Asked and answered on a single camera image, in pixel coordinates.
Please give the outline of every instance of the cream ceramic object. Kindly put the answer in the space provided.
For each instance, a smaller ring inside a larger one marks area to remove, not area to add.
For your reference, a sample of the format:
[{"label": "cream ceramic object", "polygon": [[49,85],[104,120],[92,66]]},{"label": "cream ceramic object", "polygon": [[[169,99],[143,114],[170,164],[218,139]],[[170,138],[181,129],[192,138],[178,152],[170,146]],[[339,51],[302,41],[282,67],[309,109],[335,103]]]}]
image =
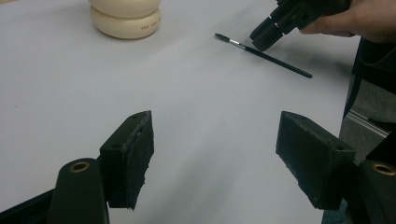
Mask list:
[{"label": "cream ceramic object", "polygon": [[160,0],[90,0],[90,3],[109,16],[131,19],[151,14]]},{"label": "cream ceramic object", "polygon": [[161,21],[161,13],[157,8],[143,18],[124,19],[108,16],[91,7],[93,25],[103,33],[121,39],[136,39],[154,33]]}]

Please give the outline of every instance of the paintbrush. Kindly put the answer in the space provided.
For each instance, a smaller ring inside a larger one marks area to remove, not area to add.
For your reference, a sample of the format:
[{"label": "paintbrush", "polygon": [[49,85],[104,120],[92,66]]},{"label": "paintbrush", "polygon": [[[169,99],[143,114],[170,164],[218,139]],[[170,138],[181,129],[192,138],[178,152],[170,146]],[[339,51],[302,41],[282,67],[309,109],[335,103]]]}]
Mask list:
[{"label": "paintbrush", "polygon": [[295,73],[297,73],[297,74],[299,74],[299,75],[301,75],[303,77],[308,77],[308,78],[312,77],[311,74],[309,74],[309,73],[307,73],[307,72],[305,72],[305,71],[303,71],[303,70],[301,70],[299,68],[296,68],[296,67],[294,67],[294,66],[292,66],[292,65],[290,65],[288,63],[284,63],[284,62],[282,62],[282,61],[280,61],[280,60],[278,60],[276,58],[273,58],[273,57],[271,57],[271,56],[269,56],[267,54],[264,54],[264,53],[262,53],[262,52],[260,52],[260,51],[258,51],[256,49],[253,49],[253,48],[251,48],[249,46],[241,44],[241,43],[239,43],[237,41],[231,40],[229,37],[227,37],[225,35],[215,34],[215,38],[217,38],[219,40],[222,40],[224,42],[230,43],[232,45],[235,45],[235,46],[237,46],[240,49],[244,49],[244,50],[246,50],[246,51],[248,51],[248,52],[250,52],[252,54],[255,54],[255,55],[257,55],[257,56],[259,56],[261,58],[264,58],[265,60],[268,60],[268,61],[270,61],[272,63],[276,63],[277,65],[280,65],[280,66],[282,66],[282,67],[284,67],[286,69],[289,69],[290,71],[293,71],[293,72],[295,72]]}]

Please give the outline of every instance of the white table surface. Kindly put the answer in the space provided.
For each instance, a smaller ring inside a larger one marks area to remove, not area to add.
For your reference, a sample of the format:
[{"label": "white table surface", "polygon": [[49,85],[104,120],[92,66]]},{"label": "white table surface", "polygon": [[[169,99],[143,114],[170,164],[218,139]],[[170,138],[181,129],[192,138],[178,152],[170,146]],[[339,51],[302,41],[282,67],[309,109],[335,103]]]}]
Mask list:
[{"label": "white table surface", "polygon": [[151,110],[155,153],[136,209],[111,223],[320,223],[276,155],[280,112],[339,134],[359,39],[284,36],[268,54],[299,76],[218,41],[248,43],[272,0],[163,0],[160,29],[99,33],[85,0],[0,6],[0,211],[54,188],[57,173]]}]

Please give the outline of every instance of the brush bristles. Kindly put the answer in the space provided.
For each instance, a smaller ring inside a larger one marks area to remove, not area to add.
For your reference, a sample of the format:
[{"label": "brush bristles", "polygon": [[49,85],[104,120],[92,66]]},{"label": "brush bristles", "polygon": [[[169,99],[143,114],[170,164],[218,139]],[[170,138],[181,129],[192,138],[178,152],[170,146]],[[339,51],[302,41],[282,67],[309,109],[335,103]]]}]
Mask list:
[{"label": "brush bristles", "polygon": [[222,40],[224,42],[230,42],[230,38],[225,36],[225,35],[221,35],[221,34],[215,34],[215,38]]}]

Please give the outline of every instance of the hand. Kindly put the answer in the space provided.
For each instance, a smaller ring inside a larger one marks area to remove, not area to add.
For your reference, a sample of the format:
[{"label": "hand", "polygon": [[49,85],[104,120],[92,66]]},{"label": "hand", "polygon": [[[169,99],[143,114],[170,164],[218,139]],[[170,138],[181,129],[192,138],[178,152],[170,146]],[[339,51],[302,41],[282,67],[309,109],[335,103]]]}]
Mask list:
[{"label": "hand", "polygon": [[352,0],[349,10],[320,17],[300,32],[360,35],[375,43],[396,43],[396,0]]}]

